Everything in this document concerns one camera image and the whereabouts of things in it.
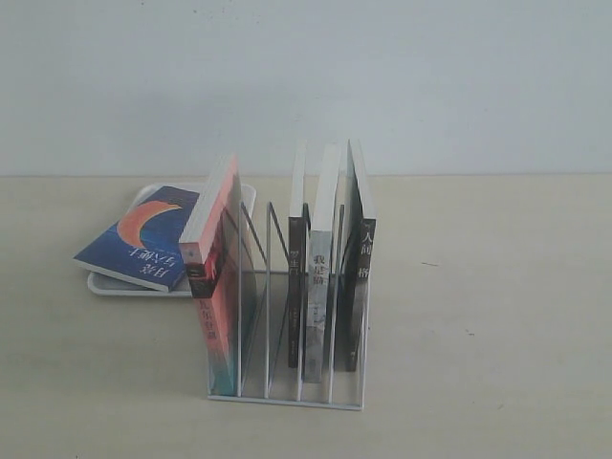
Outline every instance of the beige table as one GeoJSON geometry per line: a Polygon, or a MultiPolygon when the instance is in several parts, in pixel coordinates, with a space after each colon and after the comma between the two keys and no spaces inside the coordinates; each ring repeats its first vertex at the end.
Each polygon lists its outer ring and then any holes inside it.
{"type": "MultiPolygon", "coordinates": [[[[361,413],[207,401],[189,299],[87,290],[155,181],[0,179],[3,459],[612,457],[612,177],[374,179],[361,413]]],[[[289,181],[245,182],[263,228],[289,181]]]]}

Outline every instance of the book divider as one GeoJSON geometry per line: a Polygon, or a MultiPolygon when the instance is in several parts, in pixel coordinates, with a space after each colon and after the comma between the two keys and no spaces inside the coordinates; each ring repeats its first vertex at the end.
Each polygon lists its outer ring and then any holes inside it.
{"type": "MultiPolygon", "coordinates": [[[[255,257],[259,252],[265,270],[255,270],[252,273],[239,271],[238,275],[238,335],[237,335],[237,378],[235,395],[218,395],[213,392],[211,377],[208,377],[208,398],[219,401],[299,405],[321,408],[346,410],[362,410],[364,399],[365,351],[367,346],[369,284],[368,300],[363,312],[361,324],[360,355],[357,371],[349,372],[343,368],[343,356],[346,353],[346,331],[343,327],[337,330],[339,320],[339,284],[340,264],[343,244],[342,226],[344,206],[339,208],[338,225],[335,228],[334,240],[337,241],[335,256],[332,259],[333,270],[330,273],[328,287],[328,309],[325,326],[325,359],[323,361],[323,378],[320,383],[306,383],[302,378],[304,355],[304,328],[306,301],[302,297],[300,314],[300,337],[298,346],[297,368],[288,366],[288,278],[289,254],[283,232],[278,224],[276,212],[272,203],[268,203],[266,212],[266,248],[252,224],[247,208],[241,203],[247,228],[243,228],[242,219],[238,219],[239,241],[248,231],[252,236],[257,251],[252,250],[255,257]],[[276,233],[277,242],[282,247],[283,262],[286,268],[272,269],[272,241],[276,233]],[[251,327],[243,337],[243,288],[245,275],[254,275],[257,281],[257,299],[251,327]]],[[[305,205],[307,222],[308,207],[305,205]]],[[[242,267],[246,256],[243,245],[239,245],[238,263],[242,267]]]]}

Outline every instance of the upright book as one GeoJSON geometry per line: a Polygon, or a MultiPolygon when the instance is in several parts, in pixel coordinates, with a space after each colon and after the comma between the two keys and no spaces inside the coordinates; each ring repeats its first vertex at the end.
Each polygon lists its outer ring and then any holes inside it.
{"type": "Polygon", "coordinates": [[[340,270],[340,291],[342,315],[346,318],[345,331],[348,337],[346,369],[355,371],[368,300],[370,260],[376,229],[374,199],[359,141],[350,140],[348,143],[346,179],[344,221],[347,242],[340,270]]]}
{"type": "Polygon", "coordinates": [[[222,156],[212,169],[179,240],[191,295],[198,307],[207,343],[214,395],[236,395],[238,315],[242,311],[243,337],[251,329],[254,316],[256,285],[248,234],[241,209],[238,160],[235,155],[222,156]],[[238,225],[243,228],[242,240],[239,240],[238,225]],[[239,286],[241,272],[246,275],[239,286]],[[242,307],[238,304],[239,287],[242,307]]]}
{"type": "Polygon", "coordinates": [[[162,292],[185,275],[179,237],[198,193],[162,186],[74,256],[82,268],[162,292]]]}
{"type": "Polygon", "coordinates": [[[298,142],[294,159],[291,203],[289,207],[289,367],[297,368],[302,302],[305,291],[306,215],[304,208],[304,168],[306,142],[298,142]]]}
{"type": "Polygon", "coordinates": [[[309,241],[308,307],[304,352],[304,381],[306,383],[320,383],[322,376],[339,164],[339,148],[334,144],[326,145],[322,169],[318,177],[317,197],[309,241]]]}

